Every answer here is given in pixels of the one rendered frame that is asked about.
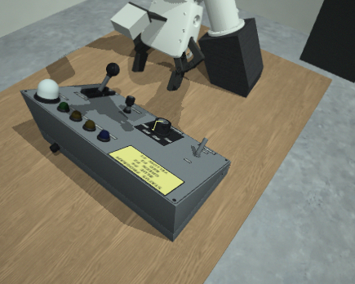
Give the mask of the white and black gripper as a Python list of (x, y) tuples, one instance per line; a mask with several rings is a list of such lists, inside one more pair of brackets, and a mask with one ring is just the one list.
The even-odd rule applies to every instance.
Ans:
[[(184, 74), (205, 59), (196, 44), (203, 7), (194, 0), (153, 0), (149, 11), (167, 18), (167, 21), (151, 19), (152, 22), (133, 40), (136, 53), (132, 71), (144, 71), (148, 58), (146, 51), (152, 47), (174, 58), (176, 70), (172, 71), (167, 90), (177, 91)], [(188, 48), (190, 52), (186, 55)]]

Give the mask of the grey control console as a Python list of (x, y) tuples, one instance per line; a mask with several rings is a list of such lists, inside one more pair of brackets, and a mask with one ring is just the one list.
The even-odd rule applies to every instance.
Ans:
[(59, 150), (173, 242), (231, 161), (206, 147), (207, 138), (198, 142), (135, 97), (106, 87), (119, 71), (110, 63), (102, 83), (59, 87), (44, 79), (20, 93), (53, 153)]

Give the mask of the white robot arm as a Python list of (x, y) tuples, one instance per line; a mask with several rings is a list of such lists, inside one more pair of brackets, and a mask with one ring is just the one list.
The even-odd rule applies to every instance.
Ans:
[[(219, 37), (233, 33), (245, 24), (238, 19), (239, 10), (235, 0), (204, 0), (211, 28), (209, 36)], [(134, 40), (152, 21), (167, 21), (167, 18), (157, 13), (149, 12), (132, 2), (128, 2), (112, 19), (115, 31)]]

